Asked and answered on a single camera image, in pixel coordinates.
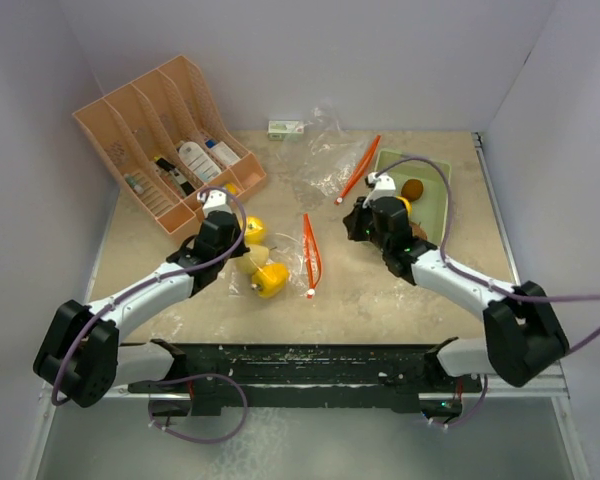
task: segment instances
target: small box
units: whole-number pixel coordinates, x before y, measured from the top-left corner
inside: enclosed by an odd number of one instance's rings
[[[300,137],[304,134],[304,125],[300,121],[269,120],[269,140],[284,140],[287,136]]]

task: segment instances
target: plastic file organizer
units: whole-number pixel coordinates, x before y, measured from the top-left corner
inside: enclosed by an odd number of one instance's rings
[[[266,183],[267,175],[255,155],[222,123],[202,72],[184,56],[87,105],[74,117],[121,188],[175,243],[197,233],[204,217],[195,191],[183,192],[176,175],[159,168],[155,160],[166,160],[181,174],[179,180],[196,191],[205,185],[180,159],[177,145],[199,145],[219,167],[220,173],[209,184],[233,184],[241,201]],[[208,145],[220,142],[240,160],[229,165],[218,158]]]

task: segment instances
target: small bottle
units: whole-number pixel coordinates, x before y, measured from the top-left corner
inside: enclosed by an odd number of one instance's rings
[[[136,181],[135,178],[133,178],[128,173],[125,173],[123,176],[125,181],[129,184],[129,186],[133,188],[134,192],[136,192],[138,195],[142,195],[144,193],[144,188],[140,186],[140,184]]]
[[[240,157],[236,155],[236,152],[231,150],[229,145],[224,142],[216,143],[213,140],[207,140],[205,145],[227,166],[235,165],[240,161]]]
[[[222,173],[209,155],[195,142],[186,142],[178,151],[182,163],[204,183],[209,183]]]

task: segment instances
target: yellow toy fruit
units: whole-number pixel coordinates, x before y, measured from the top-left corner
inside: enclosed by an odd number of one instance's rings
[[[251,287],[262,298],[271,298],[287,284],[289,270],[282,263],[259,268],[251,277]]]
[[[407,213],[411,216],[411,202],[404,197],[396,197],[398,200],[401,200],[404,203],[404,206],[407,208]]]
[[[253,275],[264,267],[269,260],[269,249],[262,245],[247,245],[249,252],[235,259],[236,267],[241,273]]]
[[[222,188],[224,188],[227,192],[232,193],[234,195],[238,194],[238,189],[233,183],[225,183]]]
[[[244,243],[255,243],[259,245],[267,236],[267,228],[258,217],[247,217],[247,228],[244,231]]]

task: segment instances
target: white bottle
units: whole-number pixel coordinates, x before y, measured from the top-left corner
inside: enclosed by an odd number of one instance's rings
[[[182,162],[204,183],[209,183],[222,173],[220,167],[195,142],[183,143],[178,154]]]
[[[236,152],[231,150],[229,145],[224,142],[216,143],[213,140],[207,140],[205,145],[227,166],[235,165],[240,161],[240,157],[236,155]]]

